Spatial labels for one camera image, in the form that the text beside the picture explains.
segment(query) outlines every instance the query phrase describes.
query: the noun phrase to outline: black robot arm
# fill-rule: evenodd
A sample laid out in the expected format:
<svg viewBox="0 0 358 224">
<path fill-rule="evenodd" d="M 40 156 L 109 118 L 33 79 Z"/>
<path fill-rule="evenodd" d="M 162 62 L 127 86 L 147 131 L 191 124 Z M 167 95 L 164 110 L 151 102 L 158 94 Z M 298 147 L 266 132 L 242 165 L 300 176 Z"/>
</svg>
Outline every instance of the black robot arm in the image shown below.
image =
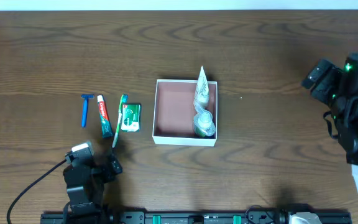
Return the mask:
<svg viewBox="0 0 358 224">
<path fill-rule="evenodd" d="M 358 53 L 346 58 L 344 69 L 320 60 L 302 85 L 329 107 L 324 118 L 331 115 L 337 129 L 333 134 L 331 122 L 325 118 L 329 135 L 345 149 L 347 162 L 358 165 Z"/>
<path fill-rule="evenodd" d="M 113 153 L 107 156 L 103 165 L 96 165 L 90 142 L 75 146 L 66 153 L 69 166 L 63 171 L 70 198 L 68 206 L 61 215 L 52 215 L 53 219 L 41 218 L 41 223 L 111 223 L 113 215 L 103 205 L 104 184 L 111 182 L 122 173 L 122 167 Z"/>
</svg>

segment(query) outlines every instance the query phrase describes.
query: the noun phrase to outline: toothpaste cap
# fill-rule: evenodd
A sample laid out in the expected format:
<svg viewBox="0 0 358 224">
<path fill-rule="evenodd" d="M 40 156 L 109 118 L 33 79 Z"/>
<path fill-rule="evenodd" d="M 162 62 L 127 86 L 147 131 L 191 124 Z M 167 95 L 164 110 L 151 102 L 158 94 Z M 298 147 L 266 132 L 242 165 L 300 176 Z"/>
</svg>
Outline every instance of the toothpaste cap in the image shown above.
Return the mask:
<svg viewBox="0 0 358 224">
<path fill-rule="evenodd" d="M 99 96 L 98 96 L 98 103 L 99 103 L 100 101 L 104 101 L 103 95 L 99 95 Z"/>
</svg>

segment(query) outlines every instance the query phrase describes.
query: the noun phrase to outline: white box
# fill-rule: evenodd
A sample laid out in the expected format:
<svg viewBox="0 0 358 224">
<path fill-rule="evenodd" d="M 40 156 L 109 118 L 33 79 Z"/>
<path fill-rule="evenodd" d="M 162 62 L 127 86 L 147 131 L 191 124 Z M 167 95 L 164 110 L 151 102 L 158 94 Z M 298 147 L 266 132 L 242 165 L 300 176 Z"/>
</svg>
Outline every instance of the white box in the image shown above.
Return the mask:
<svg viewBox="0 0 358 224">
<path fill-rule="evenodd" d="M 193 131 L 193 106 L 197 80 L 157 80 L 154 101 L 153 140 L 156 144 L 214 146 L 218 138 L 218 83 L 208 82 L 207 110 L 213 114 L 216 133 L 201 138 Z"/>
</svg>

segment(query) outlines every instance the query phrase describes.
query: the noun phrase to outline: red toothpaste tube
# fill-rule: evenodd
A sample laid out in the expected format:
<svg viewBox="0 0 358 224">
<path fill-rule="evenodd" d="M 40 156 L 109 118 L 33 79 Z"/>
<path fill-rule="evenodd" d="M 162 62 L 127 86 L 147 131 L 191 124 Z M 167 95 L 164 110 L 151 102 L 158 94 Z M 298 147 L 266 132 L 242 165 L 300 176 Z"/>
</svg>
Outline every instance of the red toothpaste tube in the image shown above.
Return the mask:
<svg viewBox="0 0 358 224">
<path fill-rule="evenodd" d="M 109 115 L 107 114 L 106 104 L 104 102 L 103 95 L 98 96 L 98 105 L 99 105 L 99 114 L 100 114 L 100 124 L 102 127 L 102 137 L 109 138 L 112 136 L 112 130 L 111 130 Z"/>
</svg>

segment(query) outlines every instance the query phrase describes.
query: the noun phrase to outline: toothbrush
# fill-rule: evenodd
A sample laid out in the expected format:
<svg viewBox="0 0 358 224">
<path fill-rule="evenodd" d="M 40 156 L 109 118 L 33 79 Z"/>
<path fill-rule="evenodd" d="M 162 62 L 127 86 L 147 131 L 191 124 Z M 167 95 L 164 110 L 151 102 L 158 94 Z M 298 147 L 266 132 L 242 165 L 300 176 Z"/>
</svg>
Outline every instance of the toothbrush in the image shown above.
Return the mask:
<svg viewBox="0 0 358 224">
<path fill-rule="evenodd" d="M 117 128 L 116 128 L 116 133 L 114 134 L 114 140 L 111 146 L 112 148 L 116 147 L 118 141 L 119 127 L 121 126 L 121 119 L 122 119 L 122 104 L 127 103 L 127 99 L 128 99 L 128 95 L 123 94 L 121 96 L 121 100 L 119 101 Z"/>
</svg>

